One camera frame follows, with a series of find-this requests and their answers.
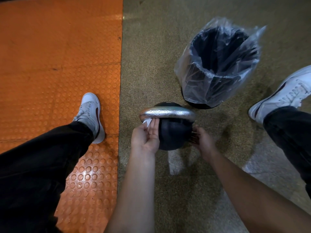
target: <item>kettlebell handle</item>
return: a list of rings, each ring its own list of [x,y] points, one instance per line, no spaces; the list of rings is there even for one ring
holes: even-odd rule
[[[149,118],[177,118],[186,119],[193,123],[196,119],[195,113],[184,107],[177,106],[154,106],[143,109],[139,113],[140,121],[145,121]]]

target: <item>hand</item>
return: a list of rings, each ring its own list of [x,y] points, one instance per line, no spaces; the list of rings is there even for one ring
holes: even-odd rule
[[[131,147],[135,152],[147,152],[155,154],[159,149],[159,123],[160,119],[152,119],[150,125],[147,123],[139,125],[133,130]]]
[[[194,126],[193,132],[190,143],[200,151],[202,158],[210,163],[212,156],[218,153],[214,139],[199,126]]]

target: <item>orange floor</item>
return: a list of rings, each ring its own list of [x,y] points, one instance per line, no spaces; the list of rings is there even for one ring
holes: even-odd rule
[[[123,0],[0,3],[0,152],[101,102],[106,139],[67,178],[55,213],[67,232],[103,232],[116,204]]]

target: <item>person's right shoe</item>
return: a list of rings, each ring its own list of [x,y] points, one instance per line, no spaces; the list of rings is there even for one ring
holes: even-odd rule
[[[92,143],[101,143],[105,138],[105,131],[99,120],[100,103],[98,97],[91,92],[84,94],[78,114],[73,121],[84,123],[93,132],[94,141]]]
[[[253,105],[249,109],[248,115],[262,124],[264,118],[271,111],[284,106],[298,108],[301,106],[301,101],[310,94],[311,65],[294,72],[286,78],[274,94]]]

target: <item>pant leg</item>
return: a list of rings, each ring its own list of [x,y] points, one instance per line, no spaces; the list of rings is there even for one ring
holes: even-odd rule
[[[263,126],[298,170],[311,198],[311,114],[281,107],[265,117]]]
[[[85,124],[72,122],[1,154],[0,232],[60,232],[60,194],[92,141]]]

